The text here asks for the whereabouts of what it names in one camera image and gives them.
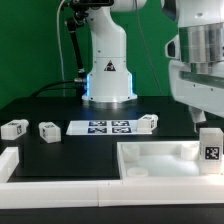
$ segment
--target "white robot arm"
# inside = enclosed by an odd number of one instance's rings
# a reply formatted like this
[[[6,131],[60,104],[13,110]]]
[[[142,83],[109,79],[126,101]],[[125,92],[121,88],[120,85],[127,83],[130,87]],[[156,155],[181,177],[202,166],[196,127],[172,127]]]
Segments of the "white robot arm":
[[[132,11],[136,6],[143,7],[146,1],[73,0],[74,7],[88,7],[86,21],[92,35],[93,67],[86,78],[84,105],[113,109],[137,99],[132,91],[132,74],[126,66],[126,33],[113,22],[110,12]]]
[[[224,117],[224,0],[162,0],[162,11],[178,22],[166,45],[174,99],[190,106],[195,123],[203,111]]]

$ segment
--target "black table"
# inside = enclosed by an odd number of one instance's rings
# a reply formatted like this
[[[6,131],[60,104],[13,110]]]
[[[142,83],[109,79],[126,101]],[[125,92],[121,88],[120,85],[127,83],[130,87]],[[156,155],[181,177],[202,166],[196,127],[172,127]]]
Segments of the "black table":
[[[136,120],[157,114],[153,135],[66,136],[71,120]],[[210,127],[224,127],[224,120],[208,114]],[[20,98],[0,110],[0,125],[27,119],[27,133],[15,141],[20,164],[9,182],[119,179],[117,142],[198,140],[187,106],[170,97],[139,97],[138,104],[119,110],[83,107],[75,98]],[[62,142],[47,144],[39,136],[40,122],[61,128]],[[109,208],[57,208],[1,210],[2,223],[218,223],[224,205],[125,206]]]

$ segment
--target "green wall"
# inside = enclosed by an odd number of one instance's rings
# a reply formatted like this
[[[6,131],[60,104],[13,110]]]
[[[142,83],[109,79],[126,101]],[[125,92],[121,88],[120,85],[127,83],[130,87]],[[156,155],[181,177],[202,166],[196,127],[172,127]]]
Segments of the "green wall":
[[[18,97],[29,96],[40,87],[61,80],[56,38],[59,0],[2,1],[0,7],[0,108]],[[72,16],[61,13],[61,35],[66,79],[77,76],[72,45],[63,21]],[[127,32],[128,69],[135,77],[135,92],[159,95],[147,61],[137,25],[136,13],[113,13],[116,23]],[[160,11],[159,0],[148,0],[139,11],[142,30],[164,95],[170,95],[168,59],[164,45],[176,34],[176,24]],[[77,31],[84,66],[91,68],[91,37],[86,26]]]

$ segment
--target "white block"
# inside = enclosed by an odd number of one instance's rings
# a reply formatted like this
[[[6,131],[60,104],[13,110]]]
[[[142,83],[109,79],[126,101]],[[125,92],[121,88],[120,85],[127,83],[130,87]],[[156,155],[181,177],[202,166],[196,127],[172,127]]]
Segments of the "white block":
[[[181,158],[184,160],[194,161],[199,157],[198,143],[184,143],[181,145]]]
[[[220,128],[200,129],[200,172],[220,174],[223,163],[223,132]]]
[[[61,129],[52,122],[42,122],[39,124],[40,136],[47,142],[60,142]]]
[[[146,114],[137,121],[137,132],[150,133],[157,127],[158,116]]]
[[[12,120],[9,123],[1,126],[2,140],[15,140],[26,133],[26,128],[29,125],[27,120]]]

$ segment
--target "white cube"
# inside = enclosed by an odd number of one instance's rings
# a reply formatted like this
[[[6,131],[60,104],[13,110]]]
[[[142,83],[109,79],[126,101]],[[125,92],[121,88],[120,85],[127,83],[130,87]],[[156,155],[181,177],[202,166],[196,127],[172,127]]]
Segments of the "white cube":
[[[26,133],[26,128],[29,125],[27,120],[12,120],[9,123],[1,126],[2,140],[15,140]]]
[[[157,127],[158,116],[146,114],[137,120],[137,132],[151,133]]]
[[[200,129],[200,172],[220,174],[223,162],[223,132],[220,128]]]
[[[60,142],[61,129],[52,122],[42,122],[39,124],[40,136],[47,142]]]

